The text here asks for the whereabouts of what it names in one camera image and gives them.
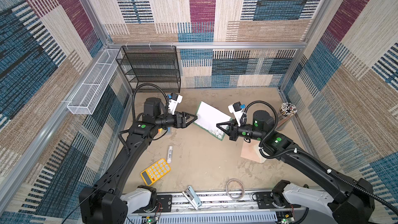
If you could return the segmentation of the light blue stapler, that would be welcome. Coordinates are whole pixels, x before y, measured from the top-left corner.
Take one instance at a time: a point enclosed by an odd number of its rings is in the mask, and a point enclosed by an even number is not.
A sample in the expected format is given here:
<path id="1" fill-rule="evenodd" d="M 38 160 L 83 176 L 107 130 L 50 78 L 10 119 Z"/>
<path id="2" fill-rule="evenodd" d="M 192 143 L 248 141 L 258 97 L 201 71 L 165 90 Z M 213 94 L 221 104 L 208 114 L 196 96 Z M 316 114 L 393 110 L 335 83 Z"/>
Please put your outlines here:
<path id="1" fill-rule="evenodd" d="M 187 190 L 182 192 L 183 196 L 187 199 L 187 201 L 193 206 L 193 208 L 198 211 L 202 206 L 202 201 L 198 197 L 197 193 L 194 191 L 192 186 L 188 186 Z"/>

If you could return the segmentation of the yellow calculator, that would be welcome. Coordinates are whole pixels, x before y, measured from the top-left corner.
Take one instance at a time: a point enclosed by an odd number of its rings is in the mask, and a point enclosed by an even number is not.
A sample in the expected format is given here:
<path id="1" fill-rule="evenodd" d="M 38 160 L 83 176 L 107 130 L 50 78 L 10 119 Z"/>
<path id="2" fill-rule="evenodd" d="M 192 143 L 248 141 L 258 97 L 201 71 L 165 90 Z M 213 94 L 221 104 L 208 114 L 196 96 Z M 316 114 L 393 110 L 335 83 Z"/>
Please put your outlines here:
<path id="1" fill-rule="evenodd" d="M 162 158 L 141 172 L 141 178 L 146 186 L 151 186 L 171 171 L 170 165 Z"/>

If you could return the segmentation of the pink envelope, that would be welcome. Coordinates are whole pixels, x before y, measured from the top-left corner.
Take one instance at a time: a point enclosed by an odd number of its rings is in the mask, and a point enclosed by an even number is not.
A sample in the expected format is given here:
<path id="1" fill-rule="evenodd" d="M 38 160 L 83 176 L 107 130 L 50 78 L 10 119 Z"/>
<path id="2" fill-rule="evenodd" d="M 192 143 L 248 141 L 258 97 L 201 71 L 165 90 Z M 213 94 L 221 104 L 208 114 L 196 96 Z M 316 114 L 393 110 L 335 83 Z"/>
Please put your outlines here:
<path id="1" fill-rule="evenodd" d="M 240 156 L 257 163 L 264 163 L 266 158 L 261 156 L 259 152 L 259 143 L 257 140 L 251 140 L 250 143 L 244 141 Z"/>

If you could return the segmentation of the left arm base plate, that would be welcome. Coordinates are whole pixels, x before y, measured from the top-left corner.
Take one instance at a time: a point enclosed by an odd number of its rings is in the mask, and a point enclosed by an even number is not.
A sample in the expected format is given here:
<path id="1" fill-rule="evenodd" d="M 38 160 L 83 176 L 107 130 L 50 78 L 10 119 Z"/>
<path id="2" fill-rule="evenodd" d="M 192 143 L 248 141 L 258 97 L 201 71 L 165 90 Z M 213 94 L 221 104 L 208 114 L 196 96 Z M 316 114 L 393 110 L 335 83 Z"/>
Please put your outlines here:
<path id="1" fill-rule="evenodd" d="M 156 198 L 150 199 L 149 205 L 144 210 L 149 213 L 169 213 L 172 210 L 172 203 L 172 195 L 157 195 Z"/>

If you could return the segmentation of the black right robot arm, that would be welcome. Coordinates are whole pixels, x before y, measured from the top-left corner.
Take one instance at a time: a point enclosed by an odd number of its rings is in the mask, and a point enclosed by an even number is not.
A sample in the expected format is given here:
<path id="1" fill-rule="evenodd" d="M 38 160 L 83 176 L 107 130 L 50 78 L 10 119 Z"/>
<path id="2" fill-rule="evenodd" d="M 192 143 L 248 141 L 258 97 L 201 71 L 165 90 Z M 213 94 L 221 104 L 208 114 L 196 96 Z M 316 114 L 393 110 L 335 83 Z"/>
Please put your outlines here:
<path id="1" fill-rule="evenodd" d="M 276 128 L 278 112 L 265 101 L 253 101 L 248 105 L 236 102 L 229 106 L 235 118 L 216 125 L 232 141 L 243 137 L 246 141 L 259 141 L 259 153 L 265 159 L 282 161 L 314 181 L 323 191 L 299 187 L 281 180 L 272 191 L 275 199 L 283 197 L 291 204 L 298 204 L 324 213 L 338 224 L 369 224 L 379 202 L 398 213 L 397 207 L 374 194 L 372 184 L 364 178 L 355 180 L 326 165 L 304 151 L 297 143 L 279 133 Z"/>

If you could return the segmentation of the white glue stick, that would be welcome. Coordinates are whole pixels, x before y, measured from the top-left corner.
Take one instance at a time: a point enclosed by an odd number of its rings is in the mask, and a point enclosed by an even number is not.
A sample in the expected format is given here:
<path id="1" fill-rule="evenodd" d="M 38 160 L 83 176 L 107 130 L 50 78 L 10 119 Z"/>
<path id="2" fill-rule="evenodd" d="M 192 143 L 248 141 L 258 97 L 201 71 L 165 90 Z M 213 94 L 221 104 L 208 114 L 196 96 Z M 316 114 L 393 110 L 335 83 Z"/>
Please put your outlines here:
<path id="1" fill-rule="evenodd" d="M 169 146 L 167 152 L 167 163 L 172 163 L 172 155 L 173 155 L 173 146 Z"/>

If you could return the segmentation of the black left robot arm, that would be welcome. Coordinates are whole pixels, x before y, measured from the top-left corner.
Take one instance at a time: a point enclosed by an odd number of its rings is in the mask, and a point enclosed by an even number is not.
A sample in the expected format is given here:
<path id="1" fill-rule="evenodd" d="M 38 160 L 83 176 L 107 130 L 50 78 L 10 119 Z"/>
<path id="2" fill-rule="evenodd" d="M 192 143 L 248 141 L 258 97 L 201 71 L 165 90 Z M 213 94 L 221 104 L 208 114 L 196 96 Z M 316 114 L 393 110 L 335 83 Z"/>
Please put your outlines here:
<path id="1" fill-rule="evenodd" d="M 135 191 L 123 194 L 134 166 L 140 156 L 156 140 L 159 129 L 183 129 L 197 120 L 197 115 L 177 112 L 181 96 L 163 94 L 144 102 L 141 114 L 133 114 L 133 123 L 119 132 L 123 148 L 93 187 L 85 187 L 79 195 L 79 208 L 84 224 L 123 224 L 129 214 L 141 209 L 159 208 L 157 191 L 141 185 Z"/>

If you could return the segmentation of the white letter with green border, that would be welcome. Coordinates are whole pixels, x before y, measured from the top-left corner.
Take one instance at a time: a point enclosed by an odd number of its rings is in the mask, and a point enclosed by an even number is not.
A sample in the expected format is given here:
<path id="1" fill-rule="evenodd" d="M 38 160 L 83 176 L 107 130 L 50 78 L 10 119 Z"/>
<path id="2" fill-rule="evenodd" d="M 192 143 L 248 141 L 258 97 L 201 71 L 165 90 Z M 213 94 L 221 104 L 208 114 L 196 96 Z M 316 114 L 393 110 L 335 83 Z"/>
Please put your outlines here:
<path id="1" fill-rule="evenodd" d="M 220 130 L 216 124 L 232 120 L 229 115 L 219 111 L 205 102 L 201 102 L 199 104 L 196 115 L 198 118 L 194 124 L 218 140 L 222 141 L 224 139 L 225 133 Z"/>

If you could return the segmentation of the cup of pencils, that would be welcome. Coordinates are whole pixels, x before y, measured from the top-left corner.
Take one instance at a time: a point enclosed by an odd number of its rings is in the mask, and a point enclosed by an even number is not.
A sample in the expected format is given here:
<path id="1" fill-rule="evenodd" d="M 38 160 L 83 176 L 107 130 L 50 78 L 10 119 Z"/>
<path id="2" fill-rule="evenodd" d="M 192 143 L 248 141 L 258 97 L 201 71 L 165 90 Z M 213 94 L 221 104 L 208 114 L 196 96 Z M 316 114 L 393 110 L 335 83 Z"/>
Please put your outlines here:
<path id="1" fill-rule="evenodd" d="M 278 113 L 278 125 L 276 131 L 284 129 L 290 119 L 297 113 L 297 107 L 289 102 L 282 103 Z"/>

